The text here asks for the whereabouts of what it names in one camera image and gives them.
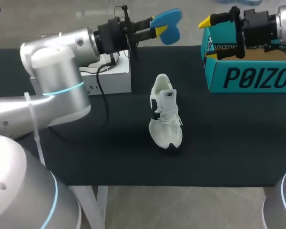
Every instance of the sneaker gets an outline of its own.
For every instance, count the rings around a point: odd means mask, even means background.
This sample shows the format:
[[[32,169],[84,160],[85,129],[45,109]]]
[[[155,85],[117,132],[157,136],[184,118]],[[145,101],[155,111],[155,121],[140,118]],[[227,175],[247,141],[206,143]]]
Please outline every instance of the sneaker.
[[[158,75],[150,96],[153,116],[148,128],[154,142],[163,149],[176,149],[182,142],[176,95],[168,76]]]
[[[113,57],[114,57],[114,60],[116,63],[118,63],[119,61],[119,58],[120,58],[120,53],[118,52],[115,52],[113,54]],[[110,55],[108,54],[102,54],[100,56],[100,61],[96,62],[96,63],[91,63],[89,64],[88,67],[80,67],[80,72],[81,73],[91,73],[91,74],[96,74],[98,68],[100,66],[102,66],[103,64],[106,64],[106,63],[110,63],[111,59],[110,59]],[[101,69],[101,72],[104,72],[104,71],[107,71],[109,69],[113,68],[113,66],[105,66],[105,67],[102,67]]]

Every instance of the black table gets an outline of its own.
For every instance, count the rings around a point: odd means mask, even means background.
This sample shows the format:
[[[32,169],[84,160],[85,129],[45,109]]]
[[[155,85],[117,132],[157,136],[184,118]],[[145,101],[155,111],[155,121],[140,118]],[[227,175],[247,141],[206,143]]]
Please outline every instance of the black table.
[[[272,186],[286,172],[286,94],[212,94],[200,46],[143,47],[131,59],[132,93],[101,96],[91,112],[41,130],[47,167],[67,185]],[[166,73],[177,89],[183,143],[167,155],[151,139],[149,94]],[[19,50],[0,50],[0,96],[34,90]],[[19,141],[38,156],[32,135]]]

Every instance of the white robotic arm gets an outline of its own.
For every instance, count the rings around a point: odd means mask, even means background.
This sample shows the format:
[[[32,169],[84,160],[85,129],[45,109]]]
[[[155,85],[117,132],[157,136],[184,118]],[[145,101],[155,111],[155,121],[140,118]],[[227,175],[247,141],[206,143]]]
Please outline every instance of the white robotic arm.
[[[149,28],[151,17],[133,23],[127,6],[122,8],[124,18],[108,20],[97,31],[84,28],[60,32],[21,46],[21,61],[29,75],[36,77],[43,94],[31,96],[38,128],[71,122],[89,113],[91,106],[80,66],[98,62],[103,53],[131,49],[136,56],[139,41],[157,37],[155,29]],[[24,96],[0,98],[0,135],[17,138],[33,129],[29,102]]]

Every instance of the white box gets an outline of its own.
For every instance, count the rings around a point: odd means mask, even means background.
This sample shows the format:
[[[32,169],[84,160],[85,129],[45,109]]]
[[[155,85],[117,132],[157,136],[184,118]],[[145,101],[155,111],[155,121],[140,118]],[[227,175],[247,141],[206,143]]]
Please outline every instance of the white box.
[[[99,74],[100,83],[105,94],[127,93],[132,91],[130,78],[130,59],[128,51],[121,51],[117,64],[110,70]],[[88,95],[101,94],[96,82],[96,74],[81,73]],[[37,95],[41,95],[36,77],[30,78]]]

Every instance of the gray floor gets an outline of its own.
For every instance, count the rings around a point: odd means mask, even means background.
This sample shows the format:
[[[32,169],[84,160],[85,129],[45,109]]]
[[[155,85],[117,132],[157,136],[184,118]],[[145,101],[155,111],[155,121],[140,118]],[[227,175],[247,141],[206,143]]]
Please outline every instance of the gray floor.
[[[107,229],[263,229],[262,188],[110,187]]]
[[[286,0],[264,0],[259,10],[275,12]],[[45,33],[90,26],[97,28],[127,4],[133,21],[180,8],[181,39],[176,45],[199,45],[198,23],[233,4],[215,0],[0,0],[0,48],[16,48]],[[250,7],[239,4],[242,9]],[[159,40],[143,46],[162,45]],[[262,229],[262,188],[110,187],[108,229]]]

